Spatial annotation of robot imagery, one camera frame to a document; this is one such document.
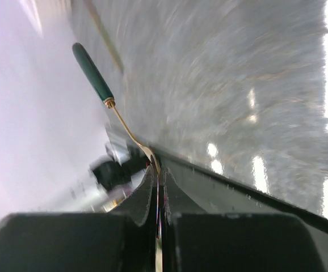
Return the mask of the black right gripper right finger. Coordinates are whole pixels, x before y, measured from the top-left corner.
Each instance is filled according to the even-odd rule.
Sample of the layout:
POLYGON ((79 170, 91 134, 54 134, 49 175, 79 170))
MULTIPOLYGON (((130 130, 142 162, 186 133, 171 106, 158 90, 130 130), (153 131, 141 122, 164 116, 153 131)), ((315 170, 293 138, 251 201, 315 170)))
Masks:
POLYGON ((170 271, 325 271, 305 224, 279 213, 209 214, 162 170, 163 256, 170 271))

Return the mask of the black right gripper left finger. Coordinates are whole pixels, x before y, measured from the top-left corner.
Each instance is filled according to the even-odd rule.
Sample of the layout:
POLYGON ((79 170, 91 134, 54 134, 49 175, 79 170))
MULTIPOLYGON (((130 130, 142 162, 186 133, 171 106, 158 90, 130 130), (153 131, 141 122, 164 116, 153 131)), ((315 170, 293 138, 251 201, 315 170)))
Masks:
POLYGON ((156 171, 110 212, 16 213, 0 223, 0 271, 154 271, 156 171))

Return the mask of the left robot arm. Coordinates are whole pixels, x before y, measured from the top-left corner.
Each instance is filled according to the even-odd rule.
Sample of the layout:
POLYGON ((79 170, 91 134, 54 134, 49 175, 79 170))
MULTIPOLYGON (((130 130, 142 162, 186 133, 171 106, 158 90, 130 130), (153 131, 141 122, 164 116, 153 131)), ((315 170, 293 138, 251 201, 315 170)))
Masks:
POLYGON ((107 155, 94 161, 90 165, 90 171, 107 193, 130 183, 132 176, 151 165, 138 147, 106 143, 105 148, 107 155))

